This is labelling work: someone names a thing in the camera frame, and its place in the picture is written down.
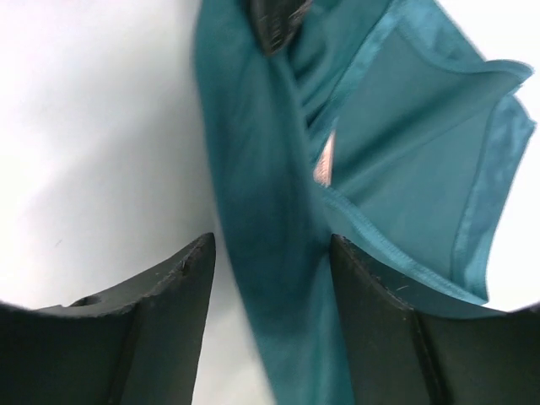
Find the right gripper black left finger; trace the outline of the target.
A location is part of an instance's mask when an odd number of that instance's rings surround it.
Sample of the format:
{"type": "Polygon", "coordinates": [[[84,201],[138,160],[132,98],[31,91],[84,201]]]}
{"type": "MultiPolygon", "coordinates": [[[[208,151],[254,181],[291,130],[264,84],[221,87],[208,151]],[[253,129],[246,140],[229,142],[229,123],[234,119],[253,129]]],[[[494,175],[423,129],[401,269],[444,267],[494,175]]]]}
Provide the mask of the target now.
{"type": "Polygon", "coordinates": [[[205,234],[69,306],[2,304],[2,403],[190,403],[215,258],[205,234]]]}

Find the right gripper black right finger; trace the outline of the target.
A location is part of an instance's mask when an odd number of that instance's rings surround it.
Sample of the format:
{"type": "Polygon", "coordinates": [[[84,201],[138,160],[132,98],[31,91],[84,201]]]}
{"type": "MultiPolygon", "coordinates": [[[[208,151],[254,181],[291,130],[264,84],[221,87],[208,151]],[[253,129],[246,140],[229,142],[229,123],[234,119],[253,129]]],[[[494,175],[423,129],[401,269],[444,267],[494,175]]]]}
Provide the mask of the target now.
{"type": "Polygon", "coordinates": [[[358,404],[536,404],[539,308],[442,294],[334,235],[332,281],[358,404]]]}

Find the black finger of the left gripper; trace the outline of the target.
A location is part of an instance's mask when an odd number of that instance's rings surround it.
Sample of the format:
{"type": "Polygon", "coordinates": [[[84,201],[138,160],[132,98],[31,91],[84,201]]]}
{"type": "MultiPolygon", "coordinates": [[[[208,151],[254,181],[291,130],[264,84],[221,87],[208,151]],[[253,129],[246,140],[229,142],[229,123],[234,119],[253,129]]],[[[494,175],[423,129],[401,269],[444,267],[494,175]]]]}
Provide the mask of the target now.
{"type": "Polygon", "coordinates": [[[311,0],[248,0],[247,15],[265,56],[287,46],[311,7],[311,0]]]}

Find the teal satin napkin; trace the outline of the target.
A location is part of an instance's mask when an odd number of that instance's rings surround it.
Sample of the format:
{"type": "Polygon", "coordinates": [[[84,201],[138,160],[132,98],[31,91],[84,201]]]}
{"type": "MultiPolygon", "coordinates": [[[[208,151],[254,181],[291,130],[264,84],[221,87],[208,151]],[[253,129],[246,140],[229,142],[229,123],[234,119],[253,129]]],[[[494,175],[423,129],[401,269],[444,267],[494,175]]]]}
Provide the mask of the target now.
{"type": "Polygon", "coordinates": [[[312,1],[265,56],[246,1],[205,1],[195,41],[235,281],[280,404],[358,404],[332,281],[342,236],[486,307],[494,234],[535,125],[520,62],[482,58],[433,1],[312,1]],[[332,183],[313,170],[332,130],[332,183]]]}

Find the silver metal fork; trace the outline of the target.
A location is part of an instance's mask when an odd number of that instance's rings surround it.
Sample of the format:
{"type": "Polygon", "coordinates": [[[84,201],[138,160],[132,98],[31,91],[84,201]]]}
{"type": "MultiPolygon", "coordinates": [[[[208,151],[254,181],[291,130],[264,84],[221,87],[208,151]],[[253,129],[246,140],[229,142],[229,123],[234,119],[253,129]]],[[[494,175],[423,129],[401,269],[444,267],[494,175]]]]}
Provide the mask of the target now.
{"type": "Polygon", "coordinates": [[[335,130],[332,130],[313,170],[313,178],[318,184],[329,187],[332,183],[332,167],[335,146],[335,130]]]}

